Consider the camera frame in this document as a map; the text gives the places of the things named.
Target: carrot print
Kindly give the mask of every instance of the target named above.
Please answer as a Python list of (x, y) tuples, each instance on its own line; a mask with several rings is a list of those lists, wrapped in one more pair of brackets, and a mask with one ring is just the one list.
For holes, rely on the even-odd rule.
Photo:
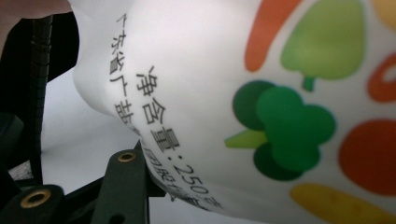
[(301, 0), (262, 1), (245, 52), (245, 66), (248, 71), (255, 72), (262, 67), (267, 52), (289, 14)]

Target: green broccoli print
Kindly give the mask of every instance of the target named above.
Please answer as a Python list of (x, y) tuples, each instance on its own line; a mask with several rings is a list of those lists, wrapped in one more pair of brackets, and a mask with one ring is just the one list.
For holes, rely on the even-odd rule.
[[(225, 145), (257, 148), (256, 168), (276, 180), (291, 180), (312, 169), (320, 159), (318, 146), (335, 130), (328, 110), (304, 105), (294, 90), (266, 81), (244, 85), (233, 98), (233, 112), (247, 130), (226, 139)], [(250, 123), (253, 120), (257, 122), (254, 125)]]

